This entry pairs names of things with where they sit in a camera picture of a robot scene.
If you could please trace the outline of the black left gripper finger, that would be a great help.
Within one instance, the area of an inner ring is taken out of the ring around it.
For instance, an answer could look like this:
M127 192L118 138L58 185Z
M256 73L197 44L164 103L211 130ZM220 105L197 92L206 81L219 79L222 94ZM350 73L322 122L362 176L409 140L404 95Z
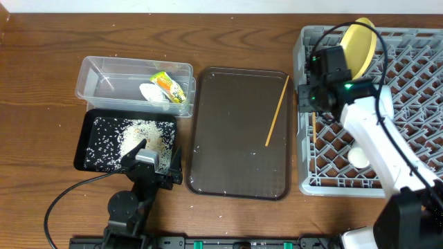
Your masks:
M171 162L171 175L173 178L183 178L183 172L181 168L181 152L182 148L178 147Z
M136 146L135 148L133 148L131 151L129 151L128 153L126 153L120 161L121 167L122 168L132 168L138 161L136 160L136 155L137 153L141 150L144 149L145 146L147 144L147 140L143 139L141 140Z

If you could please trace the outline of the yellow plate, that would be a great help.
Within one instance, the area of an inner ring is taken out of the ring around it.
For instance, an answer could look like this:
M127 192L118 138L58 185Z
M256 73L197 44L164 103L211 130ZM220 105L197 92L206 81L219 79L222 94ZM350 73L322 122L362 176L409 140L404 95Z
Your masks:
M368 69L374 56L377 35L364 26L352 24L345 32L340 45L343 47L352 79L360 78Z

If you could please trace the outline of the light blue bowl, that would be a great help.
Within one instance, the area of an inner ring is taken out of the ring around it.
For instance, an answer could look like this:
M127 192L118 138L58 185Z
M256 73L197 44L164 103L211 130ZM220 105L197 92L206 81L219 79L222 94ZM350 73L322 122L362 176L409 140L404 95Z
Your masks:
M389 86L381 87L379 104L381 105L381 113L385 114L392 120L394 118L394 107Z

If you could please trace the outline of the white paper napkin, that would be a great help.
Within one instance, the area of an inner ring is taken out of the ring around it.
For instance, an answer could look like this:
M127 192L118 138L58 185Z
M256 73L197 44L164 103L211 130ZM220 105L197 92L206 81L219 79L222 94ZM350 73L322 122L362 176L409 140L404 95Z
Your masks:
M169 102L161 88L153 83L143 83L139 86L142 96L150 102Z

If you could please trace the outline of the white cup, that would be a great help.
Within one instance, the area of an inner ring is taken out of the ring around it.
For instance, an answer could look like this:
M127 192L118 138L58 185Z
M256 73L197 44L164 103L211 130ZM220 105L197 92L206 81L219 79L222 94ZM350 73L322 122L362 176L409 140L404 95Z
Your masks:
M358 168L358 169L362 169L362 168L368 167L370 165L369 160L367 159L362 148L360 148L360 147L352 147L348 151L347 158L348 158L349 162L355 168Z

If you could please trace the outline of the orange green snack wrapper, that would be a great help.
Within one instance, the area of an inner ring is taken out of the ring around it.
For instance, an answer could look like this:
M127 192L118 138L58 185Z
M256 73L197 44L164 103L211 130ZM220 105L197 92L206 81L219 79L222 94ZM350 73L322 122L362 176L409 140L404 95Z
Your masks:
M181 86L165 71L152 75L150 81L157 85L171 102L183 103L186 101L186 95Z

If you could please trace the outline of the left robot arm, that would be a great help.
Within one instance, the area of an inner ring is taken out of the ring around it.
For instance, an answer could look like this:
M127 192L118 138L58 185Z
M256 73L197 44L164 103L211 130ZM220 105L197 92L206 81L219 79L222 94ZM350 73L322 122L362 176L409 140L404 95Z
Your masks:
M104 231L102 248L158 248L158 239L145 232L147 218L160 189L171 190L183 180L181 148L174 154L166 173L155 172L159 156L145 148L142 140L121 160L121 169L134 185L130 191L114 194L108 202L109 220Z

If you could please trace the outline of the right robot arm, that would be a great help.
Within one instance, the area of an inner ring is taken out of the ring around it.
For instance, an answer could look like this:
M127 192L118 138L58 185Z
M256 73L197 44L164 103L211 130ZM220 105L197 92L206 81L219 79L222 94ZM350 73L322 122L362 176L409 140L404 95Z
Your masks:
M341 235L342 248L441 248L442 181L415 155L381 102L383 84L354 80L340 46L313 52L299 112L330 113L362 148L388 200L374 225Z

